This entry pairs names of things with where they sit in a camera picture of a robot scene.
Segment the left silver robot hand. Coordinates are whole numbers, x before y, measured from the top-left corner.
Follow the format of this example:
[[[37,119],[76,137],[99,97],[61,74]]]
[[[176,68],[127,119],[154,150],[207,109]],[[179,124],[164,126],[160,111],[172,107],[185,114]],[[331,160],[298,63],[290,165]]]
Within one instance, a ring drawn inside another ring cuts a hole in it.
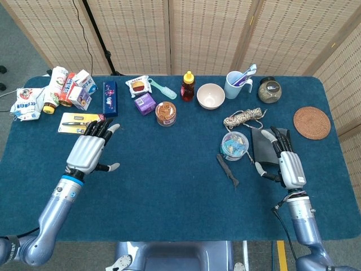
[[[83,135],[76,140],[66,161],[65,172],[73,176],[84,176],[93,171],[112,172],[120,163],[103,165],[99,159],[103,150],[120,124],[111,124],[112,119],[92,121]]]

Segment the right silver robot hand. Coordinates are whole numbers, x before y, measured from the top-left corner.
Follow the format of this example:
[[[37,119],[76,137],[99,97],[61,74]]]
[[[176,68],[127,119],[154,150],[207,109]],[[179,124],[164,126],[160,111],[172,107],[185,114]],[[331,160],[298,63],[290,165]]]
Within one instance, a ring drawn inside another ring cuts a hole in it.
[[[274,149],[279,162],[279,173],[277,175],[268,173],[262,165],[256,161],[254,165],[259,175],[263,178],[280,182],[282,187],[292,190],[301,189],[306,184],[306,177],[303,171],[299,156],[293,152],[292,144],[289,139],[289,133],[283,135],[280,131],[271,127],[271,132],[266,129],[260,130],[263,138],[267,139]]]

